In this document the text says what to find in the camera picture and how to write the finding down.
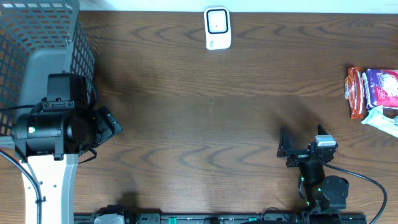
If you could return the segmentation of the teal green wipes pack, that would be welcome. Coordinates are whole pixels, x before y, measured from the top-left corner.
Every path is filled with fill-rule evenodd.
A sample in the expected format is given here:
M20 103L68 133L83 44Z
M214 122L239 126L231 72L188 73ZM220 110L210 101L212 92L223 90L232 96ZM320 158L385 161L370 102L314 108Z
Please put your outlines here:
M397 116L394 118L385 116L383 106L377 106L368 111L368 115L361 123L375 127L397 138Z

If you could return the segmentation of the red Top chocolate bar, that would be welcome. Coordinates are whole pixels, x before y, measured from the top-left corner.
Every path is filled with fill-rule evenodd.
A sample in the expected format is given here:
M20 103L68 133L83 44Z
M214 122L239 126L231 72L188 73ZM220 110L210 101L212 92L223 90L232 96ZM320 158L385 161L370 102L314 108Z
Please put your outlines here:
M359 67L350 67L345 78L345 98L348 100L351 119L364 118L364 82Z

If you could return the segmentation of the red purple sanitary pad pack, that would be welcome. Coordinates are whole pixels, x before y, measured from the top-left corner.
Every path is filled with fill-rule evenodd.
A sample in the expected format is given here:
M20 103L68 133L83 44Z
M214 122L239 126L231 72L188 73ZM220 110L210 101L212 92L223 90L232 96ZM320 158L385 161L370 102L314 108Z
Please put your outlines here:
M367 69L363 74L366 108L397 109L397 70Z

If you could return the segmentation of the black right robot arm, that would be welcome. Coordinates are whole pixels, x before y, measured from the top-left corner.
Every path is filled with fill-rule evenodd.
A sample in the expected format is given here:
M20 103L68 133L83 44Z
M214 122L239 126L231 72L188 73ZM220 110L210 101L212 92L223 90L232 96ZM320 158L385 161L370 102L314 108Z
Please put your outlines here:
M341 223L340 211L346 208L349 183L336 175L325 175L324 167L334 159L338 147L333 136L322 125L315 140L305 149L294 149L288 132L280 130L277 157L286 159L288 168L300 171L298 191L307 208L289 218L291 223Z

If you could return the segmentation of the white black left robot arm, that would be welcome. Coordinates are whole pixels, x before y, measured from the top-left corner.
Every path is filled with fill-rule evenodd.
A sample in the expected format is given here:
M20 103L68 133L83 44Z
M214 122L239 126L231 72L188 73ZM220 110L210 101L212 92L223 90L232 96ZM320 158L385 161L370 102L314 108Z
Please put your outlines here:
M98 92L88 78L50 74L47 96L20 115L11 137L19 157L26 223L73 223L73 194L80 156L122 131L110 112L96 108Z

